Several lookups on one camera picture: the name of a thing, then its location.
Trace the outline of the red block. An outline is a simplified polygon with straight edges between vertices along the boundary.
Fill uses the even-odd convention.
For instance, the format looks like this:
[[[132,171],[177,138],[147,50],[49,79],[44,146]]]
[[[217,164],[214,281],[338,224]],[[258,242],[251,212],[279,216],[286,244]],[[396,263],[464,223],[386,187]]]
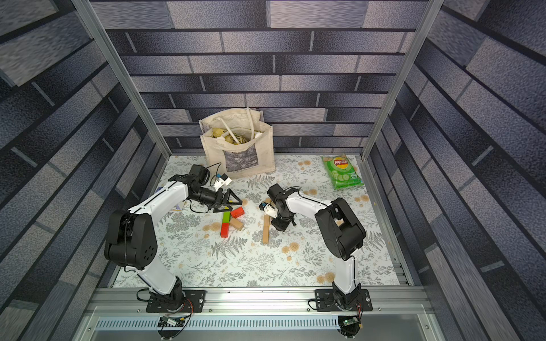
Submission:
[[[230,230],[230,224],[229,223],[223,223],[221,225],[220,236],[222,238],[228,238],[229,237],[229,230]]]
[[[233,210],[230,215],[231,217],[237,219],[245,214],[245,211],[243,207],[238,207],[237,209]]]

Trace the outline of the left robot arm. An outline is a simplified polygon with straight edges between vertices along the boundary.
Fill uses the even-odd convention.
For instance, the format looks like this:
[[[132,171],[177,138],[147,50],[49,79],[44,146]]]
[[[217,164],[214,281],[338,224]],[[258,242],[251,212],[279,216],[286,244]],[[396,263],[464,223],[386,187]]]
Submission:
[[[109,217],[105,258],[135,272],[149,287],[151,304],[161,311],[180,311],[185,302],[181,280],[160,260],[154,224],[180,202],[196,201],[214,213],[231,212],[242,200],[232,190],[205,187],[208,168],[193,165],[189,173],[170,177],[157,193],[129,210],[116,210]]]

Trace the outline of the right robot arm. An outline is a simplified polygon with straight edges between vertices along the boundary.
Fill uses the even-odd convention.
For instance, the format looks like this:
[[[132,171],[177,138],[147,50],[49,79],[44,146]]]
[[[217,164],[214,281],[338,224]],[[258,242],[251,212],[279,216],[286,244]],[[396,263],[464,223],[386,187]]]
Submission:
[[[272,218],[272,225],[283,232],[297,214],[313,218],[328,251],[335,259],[335,278],[332,296],[336,307],[348,311],[371,311],[371,299],[356,282],[355,253],[363,246],[366,231],[346,200],[338,197],[321,201],[300,193],[299,187],[283,189],[274,184],[267,191],[270,204],[261,204],[260,210]]]

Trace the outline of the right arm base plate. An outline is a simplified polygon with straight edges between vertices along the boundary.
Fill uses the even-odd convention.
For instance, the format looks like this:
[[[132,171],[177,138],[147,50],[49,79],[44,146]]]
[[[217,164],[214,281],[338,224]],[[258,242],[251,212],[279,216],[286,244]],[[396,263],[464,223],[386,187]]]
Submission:
[[[317,289],[314,294],[318,312],[369,312],[373,310],[371,297],[366,289],[355,289],[350,294],[343,294],[333,289]]]

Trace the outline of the green block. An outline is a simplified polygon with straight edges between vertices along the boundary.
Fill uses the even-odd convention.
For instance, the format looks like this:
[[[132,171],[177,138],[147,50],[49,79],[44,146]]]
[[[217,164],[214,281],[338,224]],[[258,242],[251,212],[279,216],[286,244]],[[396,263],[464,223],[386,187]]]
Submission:
[[[231,215],[229,212],[224,212],[223,213],[223,218],[222,218],[222,224],[229,224],[230,223],[230,218],[231,218]]]

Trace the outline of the wooden block bottom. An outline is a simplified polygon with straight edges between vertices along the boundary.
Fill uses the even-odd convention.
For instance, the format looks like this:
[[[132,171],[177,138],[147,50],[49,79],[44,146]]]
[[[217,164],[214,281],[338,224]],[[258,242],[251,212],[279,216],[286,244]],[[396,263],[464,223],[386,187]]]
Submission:
[[[265,215],[264,216],[264,224],[263,224],[263,233],[264,234],[267,234],[269,232],[269,229],[270,229],[270,216],[269,215]]]

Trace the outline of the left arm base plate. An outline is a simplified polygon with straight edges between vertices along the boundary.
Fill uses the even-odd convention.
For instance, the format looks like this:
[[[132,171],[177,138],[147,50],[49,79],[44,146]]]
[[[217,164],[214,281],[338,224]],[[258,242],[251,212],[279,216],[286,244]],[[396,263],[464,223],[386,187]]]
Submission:
[[[150,291],[147,313],[201,313],[207,291],[183,290],[174,295],[161,296]]]

